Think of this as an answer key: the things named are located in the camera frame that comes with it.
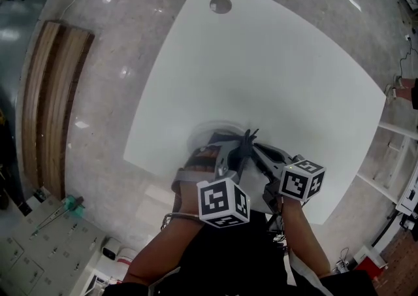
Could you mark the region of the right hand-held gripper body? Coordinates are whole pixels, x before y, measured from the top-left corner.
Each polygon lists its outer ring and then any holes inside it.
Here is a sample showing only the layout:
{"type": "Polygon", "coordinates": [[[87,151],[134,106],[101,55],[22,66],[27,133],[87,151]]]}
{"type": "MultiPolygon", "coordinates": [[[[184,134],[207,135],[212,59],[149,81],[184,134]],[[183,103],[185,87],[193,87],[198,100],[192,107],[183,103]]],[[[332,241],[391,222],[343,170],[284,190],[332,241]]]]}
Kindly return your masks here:
{"type": "Polygon", "coordinates": [[[304,203],[317,195],[322,187],[326,168],[308,159],[282,165],[281,180],[265,186],[263,199],[273,214],[277,214],[277,198],[289,197],[304,203]]]}

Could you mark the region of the white appliance with dark screen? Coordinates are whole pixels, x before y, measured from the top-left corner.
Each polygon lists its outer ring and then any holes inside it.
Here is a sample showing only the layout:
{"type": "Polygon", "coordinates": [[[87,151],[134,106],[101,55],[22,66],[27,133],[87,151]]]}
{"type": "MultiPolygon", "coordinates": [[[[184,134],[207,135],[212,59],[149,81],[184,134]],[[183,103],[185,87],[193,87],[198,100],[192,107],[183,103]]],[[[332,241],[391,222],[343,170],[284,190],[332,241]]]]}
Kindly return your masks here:
{"type": "Polygon", "coordinates": [[[120,251],[122,243],[114,237],[105,240],[102,247],[102,254],[108,259],[115,261],[120,251]]]}

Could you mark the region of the round grey table grommet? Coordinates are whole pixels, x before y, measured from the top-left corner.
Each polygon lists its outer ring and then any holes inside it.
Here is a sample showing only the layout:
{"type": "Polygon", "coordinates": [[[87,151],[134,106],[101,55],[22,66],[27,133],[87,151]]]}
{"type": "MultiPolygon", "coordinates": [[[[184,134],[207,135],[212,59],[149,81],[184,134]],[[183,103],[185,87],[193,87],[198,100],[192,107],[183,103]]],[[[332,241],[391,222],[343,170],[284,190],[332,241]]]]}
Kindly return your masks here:
{"type": "Polygon", "coordinates": [[[231,11],[232,9],[232,2],[231,0],[211,0],[210,1],[210,9],[212,12],[216,14],[226,14],[231,11]]]}

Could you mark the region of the long wooden board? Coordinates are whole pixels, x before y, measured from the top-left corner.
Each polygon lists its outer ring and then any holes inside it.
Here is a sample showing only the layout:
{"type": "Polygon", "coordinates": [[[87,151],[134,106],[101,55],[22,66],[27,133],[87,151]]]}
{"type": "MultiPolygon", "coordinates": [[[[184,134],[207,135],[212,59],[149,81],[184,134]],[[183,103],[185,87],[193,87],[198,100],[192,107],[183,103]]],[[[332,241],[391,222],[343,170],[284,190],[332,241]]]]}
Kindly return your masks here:
{"type": "Polygon", "coordinates": [[[95,36],[60,25],[40,90],[37,124],[39,185],[54,197],[65,197],[65,154],[77,84],[95,36]]]}
{"type": "Polygon", "coordinates": [[[57,22],[43,23],[31,56],[24,90],[22,109],[22,152],[24,174],[33,188],[39,188],[37,162],[37,124],[44,75],[53,62],[51,53],[57,49],[62,26],[57,22]]]}

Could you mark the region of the person in black shirt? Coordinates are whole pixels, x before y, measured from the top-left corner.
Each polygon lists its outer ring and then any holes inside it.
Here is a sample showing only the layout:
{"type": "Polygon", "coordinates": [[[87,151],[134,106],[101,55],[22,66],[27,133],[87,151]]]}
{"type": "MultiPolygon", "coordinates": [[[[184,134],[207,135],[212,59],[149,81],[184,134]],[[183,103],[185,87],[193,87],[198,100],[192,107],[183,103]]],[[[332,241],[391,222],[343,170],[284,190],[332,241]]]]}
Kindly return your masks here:
{"type": "Polygon", "coordinates": [[[254,212],[241,226],[203,223],[173,271],[150,286],[110,285],[103,296],[325,296],[297,271],[295,284],[288,284],[283,258],[267,236],[265,217],[254,212]]]}

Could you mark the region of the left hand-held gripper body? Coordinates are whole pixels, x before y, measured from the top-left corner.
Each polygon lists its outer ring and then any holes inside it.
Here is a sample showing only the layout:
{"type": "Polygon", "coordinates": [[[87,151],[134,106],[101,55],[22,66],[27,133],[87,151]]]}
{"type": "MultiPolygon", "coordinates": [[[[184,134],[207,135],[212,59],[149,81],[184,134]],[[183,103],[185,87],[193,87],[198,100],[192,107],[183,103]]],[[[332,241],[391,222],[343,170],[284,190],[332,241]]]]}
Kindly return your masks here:
{"type": "Polygon", "coordinates": [[[250,198],[234,171],[197,183],[199,220],[215,228],[242,225],[250,219],[250,198]]]}

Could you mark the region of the green dustpan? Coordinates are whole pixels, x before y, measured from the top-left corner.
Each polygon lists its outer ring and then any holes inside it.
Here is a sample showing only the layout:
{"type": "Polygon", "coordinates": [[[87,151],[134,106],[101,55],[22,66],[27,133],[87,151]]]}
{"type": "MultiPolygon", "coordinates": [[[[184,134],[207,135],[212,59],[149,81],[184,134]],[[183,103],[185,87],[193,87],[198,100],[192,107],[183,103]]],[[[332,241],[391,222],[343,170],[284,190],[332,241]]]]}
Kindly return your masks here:
{"type": "Polygon", "coordinates": [[[65,213],[82,218],[84,215],[84,198],[69,195],[65,198],[65,213]]]}

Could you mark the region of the person's left hand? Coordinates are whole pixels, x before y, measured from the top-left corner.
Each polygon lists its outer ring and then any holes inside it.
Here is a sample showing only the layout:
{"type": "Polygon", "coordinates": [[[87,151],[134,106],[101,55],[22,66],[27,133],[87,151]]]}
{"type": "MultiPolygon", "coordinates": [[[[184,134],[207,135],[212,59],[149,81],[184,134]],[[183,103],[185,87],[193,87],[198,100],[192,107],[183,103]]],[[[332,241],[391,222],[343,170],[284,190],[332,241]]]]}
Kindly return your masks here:
{"type": "Polygon", "coordinates": [[[205,147],[193,152],[185,165],[179,169],[181,173],[198,173],[196,182],[191,181],[188,176],[186,181],[175,179],[172,183],[172,190],[176,194],[175,212],[185,212],[189,214],[199,213],[199,203],[197,194],[197,182],[206,180],[207,176],[203,173],[214,174],[219,147],[205,147]]]}

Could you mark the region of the person's left forearm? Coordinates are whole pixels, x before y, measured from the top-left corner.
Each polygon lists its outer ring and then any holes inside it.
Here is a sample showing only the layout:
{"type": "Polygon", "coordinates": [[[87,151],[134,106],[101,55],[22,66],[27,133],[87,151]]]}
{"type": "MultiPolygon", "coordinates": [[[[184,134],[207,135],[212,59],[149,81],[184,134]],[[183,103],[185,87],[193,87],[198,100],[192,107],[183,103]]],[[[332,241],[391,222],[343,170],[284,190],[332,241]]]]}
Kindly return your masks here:
{"type": "Polygon", "coordinates": [[[196,220],[172,219],[134,258],[123,281],[150,286],[173,271],[202,227],[196,220]]]}

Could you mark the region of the thin metal rod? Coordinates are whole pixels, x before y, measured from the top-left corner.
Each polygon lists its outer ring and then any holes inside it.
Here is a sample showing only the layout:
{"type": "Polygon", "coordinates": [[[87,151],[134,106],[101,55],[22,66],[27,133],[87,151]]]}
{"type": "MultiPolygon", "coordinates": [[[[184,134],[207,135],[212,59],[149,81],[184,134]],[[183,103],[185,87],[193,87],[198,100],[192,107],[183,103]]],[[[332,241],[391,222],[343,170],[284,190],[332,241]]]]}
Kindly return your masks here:
{"type": "Polygon", "coordinates": [[[54,211],[52,214],[50,214],[44,221],[42,221],[34,230],[34,232],[32,232],[31,236],[29,238],[34,238],[35,236],[38,235],[39,231],[43,228],[45,228],[47,225],[49,225],[50,223],[52,223],[54,220],[58,219],[60,216],[64,215],[65,213],[67,213],[70,210],[70,208],[65,208],[63,206],[61,206],[59,209],[57,209],[56,211],[54,211]]]}

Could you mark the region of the grey locker cabinet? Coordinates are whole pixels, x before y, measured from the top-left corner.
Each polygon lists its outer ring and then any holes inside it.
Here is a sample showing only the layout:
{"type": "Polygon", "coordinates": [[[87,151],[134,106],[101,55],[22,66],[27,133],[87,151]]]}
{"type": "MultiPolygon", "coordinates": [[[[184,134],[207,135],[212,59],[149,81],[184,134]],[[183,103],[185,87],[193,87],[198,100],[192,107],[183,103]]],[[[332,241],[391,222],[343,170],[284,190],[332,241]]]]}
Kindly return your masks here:
{"type": "Polygon", "coordinates": [[[47,198],[0,239],[0,294],[83,296],[88,290],[104,231],[65,213],[29,238],[61,206],[55,197],[47,198]]]}

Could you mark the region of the red box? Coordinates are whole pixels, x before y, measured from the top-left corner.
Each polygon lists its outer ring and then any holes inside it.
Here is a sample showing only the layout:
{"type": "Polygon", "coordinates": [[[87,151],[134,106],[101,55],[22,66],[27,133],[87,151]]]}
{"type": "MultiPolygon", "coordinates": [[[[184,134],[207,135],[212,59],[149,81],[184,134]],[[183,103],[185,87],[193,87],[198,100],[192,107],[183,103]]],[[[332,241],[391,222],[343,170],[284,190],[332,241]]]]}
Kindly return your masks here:
{"type": "Polygon", "coordinates": [[[379,269],[385,269],[387,266],[386,261],[380,256],[380,253],[374,247],[367,244],[363,245],[362,248],[353,256],[353,258],[358,264],[362,263],[366,258],[368,258],[379,269]]]}

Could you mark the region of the white plate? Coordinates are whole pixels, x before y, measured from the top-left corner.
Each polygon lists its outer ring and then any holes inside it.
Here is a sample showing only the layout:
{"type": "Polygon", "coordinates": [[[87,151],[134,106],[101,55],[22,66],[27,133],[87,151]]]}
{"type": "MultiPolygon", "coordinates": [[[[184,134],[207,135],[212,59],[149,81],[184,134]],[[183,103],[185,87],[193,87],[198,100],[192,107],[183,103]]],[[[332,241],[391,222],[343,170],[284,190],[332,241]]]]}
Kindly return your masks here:
{"type": "Polygon", "coordinates": [[[196,126],[187,139],[187,150],[192,153],[217,142],[240,142],[247,129],[227,120],[213,120],[196,126]]]}

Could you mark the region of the red white bucket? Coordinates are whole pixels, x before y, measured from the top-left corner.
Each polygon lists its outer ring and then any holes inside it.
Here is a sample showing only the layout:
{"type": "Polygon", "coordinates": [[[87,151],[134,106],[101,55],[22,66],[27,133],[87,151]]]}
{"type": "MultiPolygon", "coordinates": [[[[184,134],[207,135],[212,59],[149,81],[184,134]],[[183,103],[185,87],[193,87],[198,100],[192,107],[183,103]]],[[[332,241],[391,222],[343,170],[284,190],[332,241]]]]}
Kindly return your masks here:
{"type": "Polygon", "coordinates": [[[121,248],[116,256],[116,263],[129,267],[138,252],[131,248],[121,248]]]}

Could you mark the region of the person's right forearm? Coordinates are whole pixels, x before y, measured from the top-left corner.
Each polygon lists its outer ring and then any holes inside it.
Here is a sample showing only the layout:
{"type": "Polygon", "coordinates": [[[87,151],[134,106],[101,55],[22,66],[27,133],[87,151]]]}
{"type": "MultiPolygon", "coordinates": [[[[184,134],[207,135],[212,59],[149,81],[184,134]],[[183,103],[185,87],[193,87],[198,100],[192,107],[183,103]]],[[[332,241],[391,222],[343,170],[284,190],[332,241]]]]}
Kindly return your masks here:
{"type": "Polygon", "coordinates": [[[319,278],[331,275],[330,263],[308,223],[301,203],[283,198],[281,214],[287,245],[319,278]]]}

